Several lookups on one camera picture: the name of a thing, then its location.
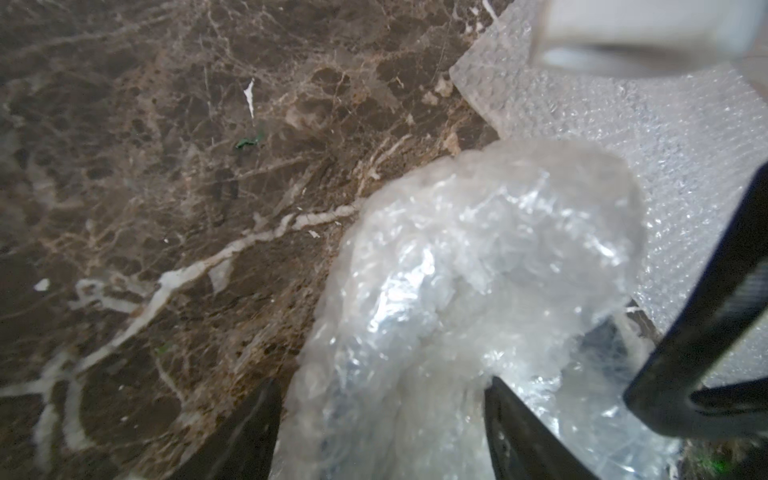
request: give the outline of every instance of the white plastic piece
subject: white plastic piece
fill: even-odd
[[[666,332],[768,158],[768,106],[728,64],[644,80],[530,66],[543,4],[515,0],[451,79],[501,138],[580,138],[627,160],[645,193],[649,232],[635,299]],[[707,385],[768,376],[766,346],[762,320]]]
[[[535,27],[535,64],[637,78],[743,57],[765,0],[548,0]]]
[[[568,425],[566,445],[581,443],[596,472],[658,476],[677,443],[631,417],[625,384],[600,374],[616,356],[583,362],[594,389],[559,389],[581,336],[627,301],[642,212],[625,162],[578,142],[497,142],[384,186],[326,282],[272,478],[494,478],[482,409],[493,375],[553,432]],[[592,395],[607,408],[578,406]]]

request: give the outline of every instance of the bubble wrap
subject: bubble wrap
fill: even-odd
[[[649,248],[636,292],[666,331],[754,171],[768,157],[768,107],[730,65],[627,81],[527,65],[539,0],[517,0],[451,78],[501,138],[584,138],[627,159],[647,197]],[[764,317],[710,374],[768,376]]]
[[[494,478],[493,375],[604,478],[659,478],[678,445],[629,414],[633,373],[604,373],[624,371],[611,345],[578,355],[634,287],[643,210],[625,162],[579,142],[497,142],[384,186],[326,282],[272,479]]]

